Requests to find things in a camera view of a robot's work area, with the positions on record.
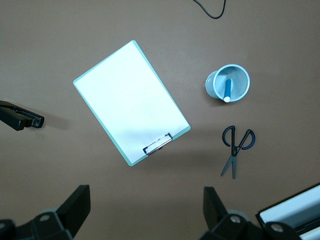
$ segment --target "black cable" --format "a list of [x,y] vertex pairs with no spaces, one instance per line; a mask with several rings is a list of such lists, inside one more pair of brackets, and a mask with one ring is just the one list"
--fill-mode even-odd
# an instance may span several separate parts
[[202,10],[212,19],[219,19],[221,18],[221,16],[224,14],[225,12],[225,7],[226,7],[226,0],[224,0],[223,2],[223,8],[222,8],[222,12],[219,16],[212,16],[210,13],[208,13],[208,11],[204,8],[204,6],[202,6],[202,4],[200,2],[198,2],[197,0],[193,0],[194,2],[196,2],[201,8]]

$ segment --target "light blue mesh cup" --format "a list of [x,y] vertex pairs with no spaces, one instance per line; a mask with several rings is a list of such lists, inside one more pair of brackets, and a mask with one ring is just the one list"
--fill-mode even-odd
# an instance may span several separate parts
[[248,72],[237,64],[229,64],[211,73],[205,81],[207,93],[214,99],[224,100],[226,103],[242,99],[250,87]]

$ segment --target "stapler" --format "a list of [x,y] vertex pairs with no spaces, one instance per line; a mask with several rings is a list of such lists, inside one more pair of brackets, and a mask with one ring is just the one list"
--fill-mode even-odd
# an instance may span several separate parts
[[45,117],[32,111],[14,105],[7,101],[0,100],[0,120],[16,131],[24,128],[41,128]]

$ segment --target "tabletop surface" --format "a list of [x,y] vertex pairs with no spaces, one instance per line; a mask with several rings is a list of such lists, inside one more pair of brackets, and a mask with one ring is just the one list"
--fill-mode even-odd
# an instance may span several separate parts
[[[219,15],[223,1],[203,0]],[[203,190],[255,214],[319,181],[320,2],[231,1],[211,19],[192,0],[12,1],[0,7],[0,100],[45,116],[42,128],[0,122],[0,219],[17,226],[90,185],[75,239],[196,240],[207,230]],[[128,166],[73,81],[137,41],[191,130]],[[204,83],[238,64],[247,95],[224,103]],[[247,129],[237,155],[222,133]]]

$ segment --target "clipboard clip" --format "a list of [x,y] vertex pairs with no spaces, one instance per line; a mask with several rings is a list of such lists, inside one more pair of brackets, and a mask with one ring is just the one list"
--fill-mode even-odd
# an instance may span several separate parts
[[29,127],[41,128],[45,117],[10,102],[0,100],[0,120],[14,130],[20,131]]
[[[144,151],[144,153],[145,153],[146,155],[150,156],[150,155],[153,154],[155,151],[162,149],[162,147],[163,147],[164,145],[166,145],[167,143],[171,142],[172,140],[173,140],[173,139],[172,139],[172,136],[171,136],[171,134],[168,132],[168,133],[166,133],[164,136],[160,137],[158,140],[156,140],[156,141],[154,141],[153,143],[151,143],[150,145],[146,146],[146,147],[143,149],[143,151]],[[147,149],[148,149],[150,146],[154,145],[154,144],[159,144],[159,145],[156,146],[155,148],[153,148],[151,151],[147,151]]]

